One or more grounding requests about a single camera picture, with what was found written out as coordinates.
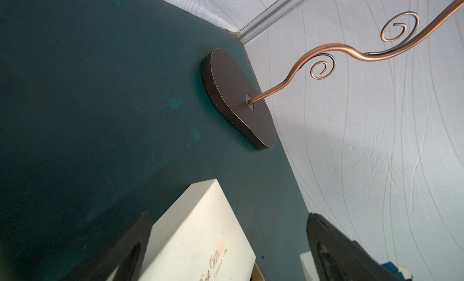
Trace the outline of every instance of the teal wall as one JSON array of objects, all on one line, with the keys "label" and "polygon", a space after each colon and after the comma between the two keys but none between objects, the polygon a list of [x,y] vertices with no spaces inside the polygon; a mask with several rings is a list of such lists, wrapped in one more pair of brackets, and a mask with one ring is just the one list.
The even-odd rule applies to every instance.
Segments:
[{"label": "teal wall", "polygon": [[279,140],[214,107],[201,60],[236,36],[161,0],[0,0],[0,253],[56,280],[140,212],[217,178],[267,281],[303,280],[308,216]]}]

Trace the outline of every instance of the wall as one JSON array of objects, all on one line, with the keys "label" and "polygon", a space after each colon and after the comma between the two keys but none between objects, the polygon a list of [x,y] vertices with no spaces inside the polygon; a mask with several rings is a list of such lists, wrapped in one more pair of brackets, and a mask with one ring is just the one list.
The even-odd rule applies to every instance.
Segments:
[{"label": "wall", "polygon": [[0,0],[0,30],[0,281],[61,280],[213,178],[266,280],[304,279],[308,211],[280,141],[259,151],[202,80],[215,48],[253,75],[234,34],[162,0]]},{"label": "wall", "polygon": [[[313,47],[384,50],[390,18],[416,11],[421,30],[451,1],[308,0],[246,50],[264,91]],[[416,280],[464,279],[463,36],[460,10],[396,58],[333,52],[330,77],[310,77],[313,59],[266,99],[308,210]]]},{"label": "wall", "polygon": [[237,32],[277,0],[165,0],[221,28]]}]

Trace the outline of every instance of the white textured wallpaper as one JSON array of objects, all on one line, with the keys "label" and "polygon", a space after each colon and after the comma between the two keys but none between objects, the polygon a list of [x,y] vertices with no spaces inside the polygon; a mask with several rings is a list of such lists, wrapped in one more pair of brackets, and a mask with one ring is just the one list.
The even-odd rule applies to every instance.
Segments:
[{"label": "white textured wallpaper", "polygon": [[[451,1],[307,0],[246,50],[264,91],[311,48],[384,50],[390,18],[416,11],[420,31]],[[460,10],[393,59],[332,52],[337,67],[321,81],[313,59],[266,99],[308,210],[420,281],[464,280],[463,37]]]},{"label": "white textured wallpaper", "polygon": [[277,0],[165,0],[221,28],[237,32]]}]

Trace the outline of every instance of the stain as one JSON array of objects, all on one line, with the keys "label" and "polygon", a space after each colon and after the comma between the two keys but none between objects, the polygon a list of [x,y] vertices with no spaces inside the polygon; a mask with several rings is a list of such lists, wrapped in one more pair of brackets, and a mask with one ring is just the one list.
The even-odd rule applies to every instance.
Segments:
[{"label": "stain", "polygon": [[198,132],[197,129],[194,129],[194,130],[192,131],[192,135],[194,136],[194,140],[195,140],[196,142],[200,141],[200,132]]},{"label": "stain", "polygon": [[170,98],[169,105],[172,109],[177,109],[179,107],[179,101],[176,98]]},{"label": "stain", "polygon": [[121,6],[121,0],[115,0],[116,6],[120,7]]}]

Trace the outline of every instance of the white box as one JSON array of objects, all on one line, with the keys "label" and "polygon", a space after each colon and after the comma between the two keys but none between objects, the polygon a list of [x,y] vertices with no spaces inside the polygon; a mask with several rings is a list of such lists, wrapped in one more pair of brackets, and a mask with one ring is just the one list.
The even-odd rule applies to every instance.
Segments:
[{"label": "white box", "polygon": [[216,179],[192,184],[153,225],[140,281],[249,281],[256,256]]},{"label": "white box", "polygon": [[316,265],[311,251],[300,254],[301,265],[303,266],[303,273],[306,281],[319,281]]}]

